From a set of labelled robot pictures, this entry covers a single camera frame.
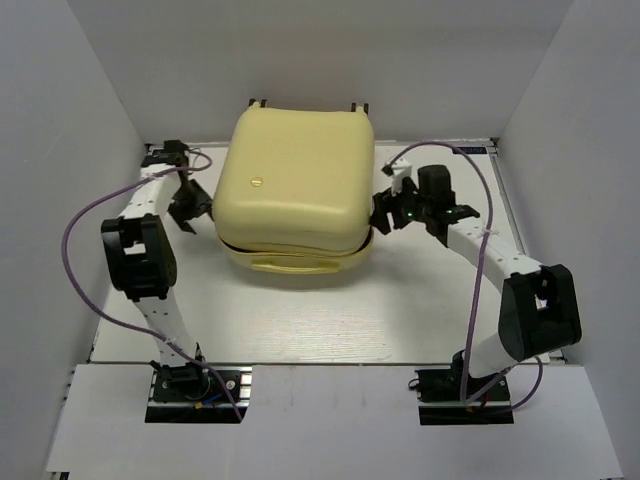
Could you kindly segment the yellow hard-shell suitcase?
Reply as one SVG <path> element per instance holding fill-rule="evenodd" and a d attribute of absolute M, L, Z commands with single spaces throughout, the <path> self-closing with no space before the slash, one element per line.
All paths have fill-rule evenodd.
<path fill-rule="evenodd" d="M 213 198 L 217 236 L 254 271 L 319 275 L 368 257 L 374 131 L 368 104 L 347 111 L 252 101 L 238 119 Z"/>

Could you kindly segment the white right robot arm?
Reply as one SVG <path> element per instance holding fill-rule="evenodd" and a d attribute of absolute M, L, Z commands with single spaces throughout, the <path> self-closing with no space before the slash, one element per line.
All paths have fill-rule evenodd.
<path fill-rule="evenodd" d="M 386 166 L 388 189 L 373 198 L 371 225 L 382 234 L 421 223 L 441 244 L 473 265 L 500 294 L 495 333 L 472 346 L 468 364 L 451 374 L 453 390 L 472 399 L 488 376 L 582 338 L 574 279 L 561 264 L 546 266 L 492 233 L 474 208 L 457 202 L 449 170 L 422 167 L 411 178 L 407 162 Z"/>

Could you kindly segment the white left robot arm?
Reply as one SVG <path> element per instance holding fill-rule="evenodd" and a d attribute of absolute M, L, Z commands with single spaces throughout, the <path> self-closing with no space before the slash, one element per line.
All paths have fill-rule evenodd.
<path fill-rule="evenodd" d="M 141 165 L 144 184 L 116 218 L 102 222 L 101 237 L 114 288 L 155 333 L 159 360 L 154 369 L 188 398 L 199 399 L 209 392 L 212 377 L 199 365 L 199 344 L 179 311 L 173 291 L 177 260 L 163 223 L 169 216 L 180 230 L 194 233 L 191 220 L 213 215 L 210 195 L 190 177 L 191 153 L 180 140 L 150 150 Z"/>

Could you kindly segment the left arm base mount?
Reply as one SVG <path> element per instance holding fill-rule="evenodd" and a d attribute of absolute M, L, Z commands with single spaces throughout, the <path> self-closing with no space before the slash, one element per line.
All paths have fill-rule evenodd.
<path fill-rule="evenodd" d="M 249 406 L 250 369 L 210 370 L 150 363 L 147 424 L 240 424 Z"/>

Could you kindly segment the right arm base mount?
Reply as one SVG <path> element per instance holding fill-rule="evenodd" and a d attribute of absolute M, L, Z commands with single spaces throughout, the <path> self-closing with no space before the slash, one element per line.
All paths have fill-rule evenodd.
<path fill-rule="evenodd" d="M 416 370 L 407 384 L 417 396 L 421 426 L 485 426 L 514 423 L 507 381 L 501 379 L 473 402 L 463 404 L 450 369 Z"/>

